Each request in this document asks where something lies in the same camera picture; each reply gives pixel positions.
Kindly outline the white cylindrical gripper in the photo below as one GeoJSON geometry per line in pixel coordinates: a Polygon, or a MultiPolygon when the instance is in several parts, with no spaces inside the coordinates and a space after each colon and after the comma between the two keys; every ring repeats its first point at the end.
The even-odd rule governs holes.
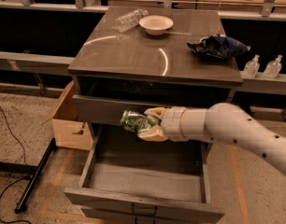
{"type": "Polygon", "coordinates": [[[181,117],[186,111],[185,107],[173,106],[171,108],[154,107],[147,109],[144,114],[153,119],[161,119],[161,127],[155,125],[149,130],[139,133],[138,137],[149,142],[163,142],[167,138],[171,141],[186,141],[181,131],[181,117]]]}

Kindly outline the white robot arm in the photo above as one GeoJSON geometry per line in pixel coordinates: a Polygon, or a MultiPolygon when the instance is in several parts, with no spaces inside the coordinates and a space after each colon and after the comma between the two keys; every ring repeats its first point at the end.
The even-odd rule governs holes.
{"type": "Polygon", "coordinates": [[[225,142],[252,152],[286,175],[286,138],[266,129],[236,105],[156,107],[146,110],[145,115],[155,122],[138,134],[145,141],[225,142]]]}

